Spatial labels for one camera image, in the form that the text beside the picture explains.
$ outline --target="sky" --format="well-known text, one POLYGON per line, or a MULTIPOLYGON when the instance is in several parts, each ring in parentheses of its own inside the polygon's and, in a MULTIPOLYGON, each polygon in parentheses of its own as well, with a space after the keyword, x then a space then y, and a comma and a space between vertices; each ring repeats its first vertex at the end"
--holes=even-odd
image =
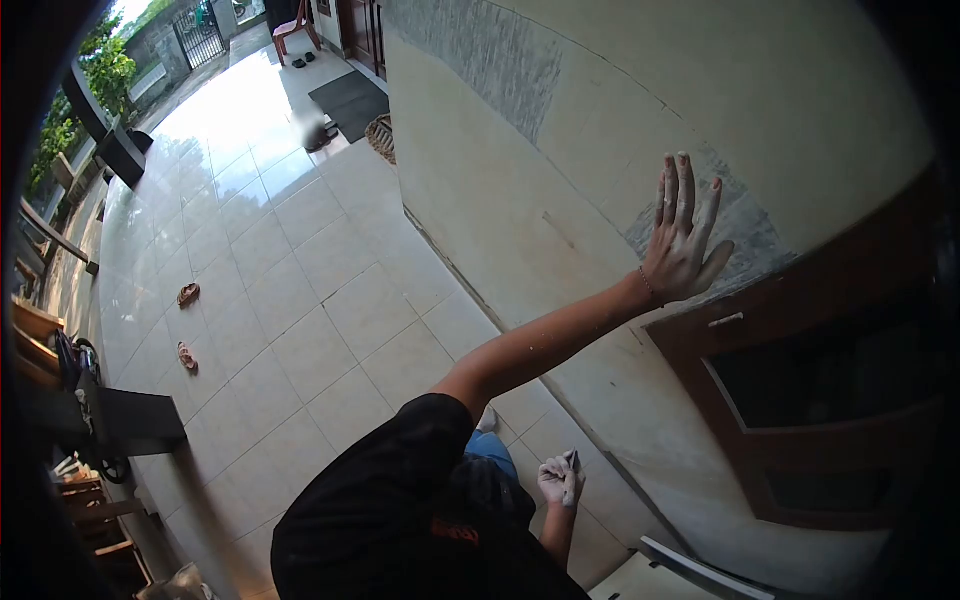
POLYGON ((120 27, 123 27, 146 11, 148 6, 150 6, 150 0, 117 0, 111 14, 123 11, 123 20, 120 21, 120 27))

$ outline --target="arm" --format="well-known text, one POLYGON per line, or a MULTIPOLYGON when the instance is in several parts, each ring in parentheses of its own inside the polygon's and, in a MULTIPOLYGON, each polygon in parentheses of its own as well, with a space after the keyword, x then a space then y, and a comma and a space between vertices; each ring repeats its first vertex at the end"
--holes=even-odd
POLYGON ((685 153, 679 160, 667 155, 654 231, 640 269, 599 294, 490 340, 459 360, 430 391, 460 400, 476 423, 492 399, 561 365, 630 319, 705 292, 727 264, 733 242, 722 242, 704 261, 723 186, 719 179, 713 181, 695 228, 695 181, 685 153))
POLYGON ((540 545, 566 570, 573 541, 573 523, 577 518, 580 492, 587 481, 576 450, 568 450, 540 465, 537 485, 546 498, 546 519, 540 532, 540 545))

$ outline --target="red plastic chair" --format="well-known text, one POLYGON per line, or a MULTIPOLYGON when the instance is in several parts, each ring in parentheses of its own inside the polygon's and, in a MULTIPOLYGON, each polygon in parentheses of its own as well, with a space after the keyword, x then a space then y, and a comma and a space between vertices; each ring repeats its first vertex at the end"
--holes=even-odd
POLYGON ((310 36, 310 39, 313 40, 313 45, 317 46, 317 50, 320 50, 320 36, 317 35, 317 30, 313 28, 313 24, 310 23, 306 18, 306 1, 300 0, 300 7, 297 9, 297 20, 290 21, 289 23, 284 23, 283 25, 277 26, 274 29, 274 46, 276 47, 276 55, 280 57, 280 64, 286 66, 287 63, 283 61, 283 55, 287 53, 287 45, 283 42, 283 39, 291 34, 295 34, 301 29, 306 30, 306 34, 310 36))

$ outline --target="metal gate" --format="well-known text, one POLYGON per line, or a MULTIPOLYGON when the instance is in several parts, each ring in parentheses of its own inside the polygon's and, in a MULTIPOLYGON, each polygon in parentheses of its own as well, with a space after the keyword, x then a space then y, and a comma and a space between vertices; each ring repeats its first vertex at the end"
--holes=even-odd
POLYGON ((201 0, 174 19, 174 32, 191 71, 227 52, 209 0, 201 0))

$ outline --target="wrist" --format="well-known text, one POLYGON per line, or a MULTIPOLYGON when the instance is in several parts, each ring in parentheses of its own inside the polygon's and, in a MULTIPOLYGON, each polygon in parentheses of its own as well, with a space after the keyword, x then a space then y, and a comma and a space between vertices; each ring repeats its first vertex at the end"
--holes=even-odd
POLYGON ((563 502, 550 502, 546 503, 546 514, 548 518, 551 519, 570 519, 572 520, 577 516, 577 505, 565 506, 563 502))
POLYGON ((650 282, 639 269, 630 271, 620 283, 624 288, 628 319, 639 317, 663 306, 664 302, 654 293, 650 282))

